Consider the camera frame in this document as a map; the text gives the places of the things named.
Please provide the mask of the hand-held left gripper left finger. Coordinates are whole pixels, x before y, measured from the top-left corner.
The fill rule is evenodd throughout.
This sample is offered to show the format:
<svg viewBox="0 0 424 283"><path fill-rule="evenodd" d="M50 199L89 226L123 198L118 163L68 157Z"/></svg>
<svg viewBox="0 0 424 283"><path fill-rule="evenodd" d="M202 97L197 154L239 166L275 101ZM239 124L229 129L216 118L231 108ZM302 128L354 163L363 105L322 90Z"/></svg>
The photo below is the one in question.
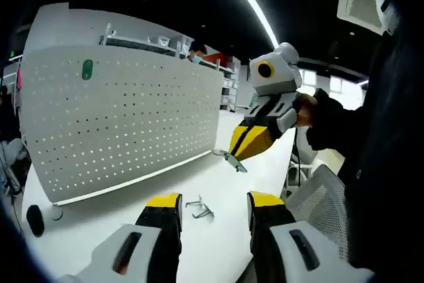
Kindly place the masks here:
<svg viewBox="0 0 424 283"><path fill-rule="evenodd" d="M182 252L182 195L150 198L136 223L99 244L91 262L59 282L175 282Z"/></svg>

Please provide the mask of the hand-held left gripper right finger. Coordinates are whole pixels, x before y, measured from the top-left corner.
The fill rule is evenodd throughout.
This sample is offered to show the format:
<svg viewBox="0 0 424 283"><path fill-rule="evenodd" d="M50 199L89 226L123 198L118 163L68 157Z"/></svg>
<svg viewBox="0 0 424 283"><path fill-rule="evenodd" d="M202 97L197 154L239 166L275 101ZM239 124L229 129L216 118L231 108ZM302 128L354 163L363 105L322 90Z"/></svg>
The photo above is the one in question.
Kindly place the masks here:
<svg viewBox="0 0 424 283"><path fill-rule="evenodd" d="M374 273L339 257L338 246L296 221L272 194L247 193L250 251L257 282L371 282Z"/></svg>

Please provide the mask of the person's right hand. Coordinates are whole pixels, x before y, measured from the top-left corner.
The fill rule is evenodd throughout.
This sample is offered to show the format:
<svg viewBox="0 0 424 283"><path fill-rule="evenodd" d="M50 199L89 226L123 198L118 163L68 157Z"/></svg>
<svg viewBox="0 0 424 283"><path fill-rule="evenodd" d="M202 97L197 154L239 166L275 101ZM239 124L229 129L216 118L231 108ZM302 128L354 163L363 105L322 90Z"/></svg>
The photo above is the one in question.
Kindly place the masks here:
<svg viewBox="0 0 424 283"><path fill-rule="evenodd" d="M294 101L297 110L297 121L294 127L312 127L315 119L317 99L311 95L300 93Z"/></svg>

